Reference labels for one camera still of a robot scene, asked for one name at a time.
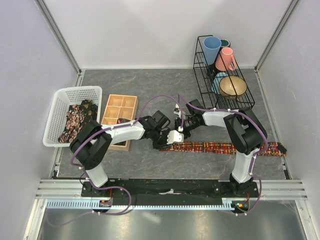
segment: gray floor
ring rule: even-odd
[[[55,225],[89,210],[46,209]],[[63,227],[42,221],[39,240],[306,240],[294,201],[261,201],[247,216],[213,210],[134,210],[89,214]]]
[[[274,141],[255,72],[253,69],[244,69],[242,73],[256,102],[253,111],[266,129],[268,140]],[[201,100],[192,69],[86,70],[82,85],[102,87],[101,116],[109,94],[138,96],[138,112],[149,98],[157,94],[177,97],[177,93],[180,93],[188,100]],[[160,97],[146,107],[143,116],[160,110],[173,122],[174,107],[171,99]],[[203,126],[193,130],[191,134],[191,138],[187,139],[189,142],[231,142],[227,131],[220,127]],[[71,155],[68,148],[63,150],[58,177],[78,178],[82,174],[81,170],[70,165]],[[151,140],[144,139],[131,141],[128,152],[109,150],[102,164],[110,178],[228,179],[235,165],[235,156],[159,152],[152,148]],[[285,179],[279,157],[258,157],[254,173],[264,180]]]

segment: black wire rack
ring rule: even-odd
[[[203,42],[206,37],[210,37],[213,35],[205,35],[205,36],[198,36],[196,41],[196,48],[194,54],[194,62],[193,62],[193,70],[197,85],[199,87],[199,91],[201,94],[201,99],[203,102],[203,106],[206,109],[209,108],[217,108],[217,109],[240,109],[244,107],[252,107],[255,105],[255,100],[251,94],[249,86],[247,85],[246,92],[239,96],[237,95],[237,91],[235,86],[232,82],[231,76],[237,76],[242,78],[244,81],[245,78],[239,68],[239,65],[236,61],[236,68],[235,70],[228,70],[224,71],[226,77],[230,78],[230,82],[234,89],[236,95],[229,95],[229,96],[222,96],[220,94],[220,89],[216,84],[214,84],[214,79],[218,73],[221,71],[216,68],[216,62],[211,65],[207,65],[205,60],[205,55],[203,51]]]

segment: gray mat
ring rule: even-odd
[[[275,139],[255,72],[253,69],[244,69],[242,73],[256,102],[253,111],[266,129],[268,140],[272,142]],[[190,101],[196,98],[201,100],[192,69],[86,70],[82,85],[102,87],[101,117],[109,94],[138,96],[137,114],[145,102],[157,94],[177,97],[177,93],[180,93]],[[171,119],[172,127],[174,107],[171,99],[159,97],[146,107],[142,115],[152,115],[154,110],[160,110]],[[193,130],[187,141],[231,142],[224,128],[214,126]],[[71,155],[68,148],[63,150],[58,177],[78,178],[82,174],[81,170],[70,165]],[[102,164],[110,178],[228,179],[235,165],[235,155],[159,152],[152,148],[151,140],[143,139],[131,141],[128,152],[108,150]],[[258,157],[254,173],[265,180],[285,179],[279,157]]]

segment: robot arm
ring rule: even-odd
[[[108,181],[101,162],[110,145],[128,140],[151,139],[153,148],[160,149],[170,146],[173,142],[183,142],[184,136],[181,133],[167,128],[170,120],[160,111],[153,116],[140,118],[136,124],[133,123],[134,120],[120,123],[114,128],[115,125],[100,125],[96,121],[91,121],[70,144],[70,149],[74,153],[94,133],[111,128],[88,142],[76,156],[95,186],[101,187]]]
[[[202,108],[198,100],[193,100],[190,104]],[[174,142],[182,143],[184,139],[191,136],[190,131],[197,127],[224,127],[229,133],[231,142],[237,149],[235,167],[230,174],[230,182],[233,185],[234,192],[246,188],[253,180],[249,174],[253,154],[259,151],[263,143],[263,139],[258,131],[247,120],[236,114],[200,111],[193,109],[189,105],[186,106],[190,112],[190,116],[187,118],[180,109],[175,109],[175,113],[179,116],[175,120],[175,130],[168,128],[170,120],[160,111],[157,111],[153,116],[141,117],[136,124],[129,124],[129,126],[124,127],[119,126],[128,125],[128,122],[117,124],[117,128],[114,128],[115,125],[101,126],[96,121],[92,121],[77,135],[76,139],[70,144],[70,149],[74,153],[94,133],[108,127],[112,128],[97,135],[76,156],[94,185],[100,187],[108,181],[101,161],[110,145],[127,140],[151,139],[153,148],[167,148]],[[239,111],[249,116],[260,127],[264,135],[267,136],[265,129],[250,108],[242,108]],[[182,133],[177,131],[182,122],[181,118],[184,118]]]
[[[203,109],[197,99],[191,101],[190,104]],[[246,188],[253,180],[250,175],[253,167],[251,166],[252,157],[254,153],[260,150],[264,142],[257,129],[246,119],[234,113],[200,111],[190,107],[188,104],[186,104],[186,107],[190,112],[190,116],[188,117],[185,117],[185,114],[176,106],[174,112],[179,117],[175,120],[175,128],[177,129],[178,126],[180,126],[181,118],[184,118],[183,134],[185,139],[191,136],[191,130],[200,126],[219,126],[226,128],[231,142],[236,148],[235,165],[230,174],[230,182],[233,184],[235,192]],[[249,107],[239,109],[238,111],[251,118],[262,130],[265,137],[267,137],[266,130]]]

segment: folded fabric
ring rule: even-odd
[[[59,143],[72,143],[82,128],[97,119],[98,106],[92,100],[83,100],[80,105],[70,105],[66,113],[65,128],[58,138]]]
[[[166,149],[160,149],[162,152],[190,152],[190,153],[214,153],[214,154],[231,154],[235,155],[237,150],[232,143],[218,142],[191,142],[185,141],[181,144],[174,143]],[[261,152],[258,156],[286,156],[287,149],[280,142],[268,142],[266,151]]]

